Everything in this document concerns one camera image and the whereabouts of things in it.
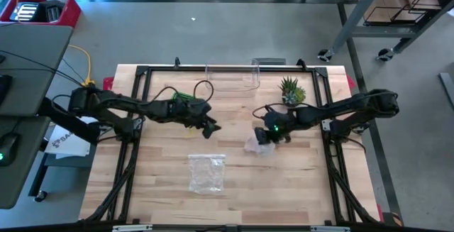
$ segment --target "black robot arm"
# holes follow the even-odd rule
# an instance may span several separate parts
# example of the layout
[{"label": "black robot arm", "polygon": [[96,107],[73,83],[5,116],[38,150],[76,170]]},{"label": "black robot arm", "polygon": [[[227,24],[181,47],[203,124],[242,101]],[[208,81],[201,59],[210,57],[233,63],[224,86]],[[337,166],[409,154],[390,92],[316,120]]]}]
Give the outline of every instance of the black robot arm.
[{"label": "black robot arm", "polygon": [[216,120],[207,115],[211,106],[203,99],[168,99],[141,101],[108,90],[80,87],[71,94],[68,112],[75,116],[91,116],[101,123],[110,124],[121,140],[133,140],[138,135],[131,118],[121,118],[109,109],[118,109],[146,116],[158,123],[180,123],[185,127],[203,128],[209,138],[221,129]]},{"label": "black robot arm", "polygon": [[[255,128],[259,144],[279,143],[282,139],[289,142],[289,133],[295,130],[307,130],[320,122],[329,121],[327,131],[333,138],[342,140],[356,128],[367,127],[367,122],[374,118],[391,118],[399,113],[397,94],[385,89],[374,89],[367,94],[355,94],[351,98],[326,104],[322,107],[305,106],[289,108],[286,114],[265,106],[268,111],[261,119],[264,128]],[[337,116],[353,113],[343,120]]]}]

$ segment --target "gray desk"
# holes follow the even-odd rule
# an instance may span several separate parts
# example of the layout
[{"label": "gray desk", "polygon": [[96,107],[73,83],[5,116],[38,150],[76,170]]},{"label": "gray desk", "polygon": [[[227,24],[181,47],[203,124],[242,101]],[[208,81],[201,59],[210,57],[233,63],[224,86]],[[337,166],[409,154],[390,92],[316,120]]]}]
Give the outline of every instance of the gray desk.
[{"label": "gray desk", "polygon": [[[16,125],[17,118],[1,118],[0,136],[11,131]],[[41,145],[50,119],[46,117],[21,118],[16,132],[21,134],[15,161],[0,167],[0,209],[10,209],[16,204],[22,186],[27,179],[36,153]]]},{"label": "gray desk", "polygon": [[[72,35],[69,26],[12,25],[0,27],[0,50],[5,50],[57,69]],[[25,59],[0,51],[6,57],[0,74],[13,77],[11,90],[0,106],[0,116],[37,114],[53,72],[11,69],[46,69]]]}]

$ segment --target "butcher block tabletop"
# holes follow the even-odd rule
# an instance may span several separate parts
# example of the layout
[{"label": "butcher block tabletop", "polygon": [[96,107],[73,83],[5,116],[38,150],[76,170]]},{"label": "butcher block tabletop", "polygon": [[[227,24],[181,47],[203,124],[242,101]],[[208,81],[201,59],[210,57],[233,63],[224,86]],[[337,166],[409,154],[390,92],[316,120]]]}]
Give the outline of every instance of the butcher block tabletop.
[{"label": "butcher block tabletop", "polygon": [[[112,91],[130,96],[136,67],[119,65]],[[326,68],[333,100],[350,97],[344,67]],[[277,86],[286,76],[297,78],[298,85],[306,90],[304,102],[316,105],[309,73],[262,72],[255,96],[238,91],[228,97],[215,94],[209,101],[212,107],[209,115],[218,121],[222,129],[214,132],[208,140],[200,130],[176,123],[158,124],[146,120],[140,139],[128,220],[197,225],[321,225],[325,220],[334,222],[320,126],[292,132],[292,142],[278,145],[271,156],[258,157],[244,151],[245,142],[253,136],[253,128],[263,126],[260,119],[253,117],[252,111],[265,104],[282,102]],[[242,75],[231,72],[231,77],[241,78]],[[206,79],[204,72],[153,72],[148,100],[166,86],[192,94],[195,84],[203,79]],[[138,93],[142,93],[144,81]],[[172,95],[173,91],[167,90],[158,99],[170,99]],[[202,84],[197,88],[196,95],[207,98],[209,90]],[[117,114],[126,116],[122,111]],[[350,137],[361,141],[357,136]],[[114,139],[98,144],[79,215],[81,219],[92,214],[111,190],[120,145]],[[348,142],[343,144],[343,152],[353,193],[370,215],[378,219],[364,150],[356,143]],[[191,154],[226,155],[222,192],[197,194],[189,191],[188,155]],[[343,215],[347,217],[343,193],[338,191]],[[118,196],[116,215],[121,210],[122,202],[123,191]]]}]

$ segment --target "potted plant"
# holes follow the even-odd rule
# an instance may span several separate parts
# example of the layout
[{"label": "potted plant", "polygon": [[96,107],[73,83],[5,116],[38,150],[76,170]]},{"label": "potted plant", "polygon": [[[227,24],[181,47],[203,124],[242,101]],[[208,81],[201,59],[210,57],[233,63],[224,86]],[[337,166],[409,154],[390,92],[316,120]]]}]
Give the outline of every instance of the potted plant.
[{"label": "potted plant", "polygon": [[282,90],[282,102],[288,107],[296,107],[306,98],[306,91],[298,87],[298,79],[284,78],[279,88]]}]

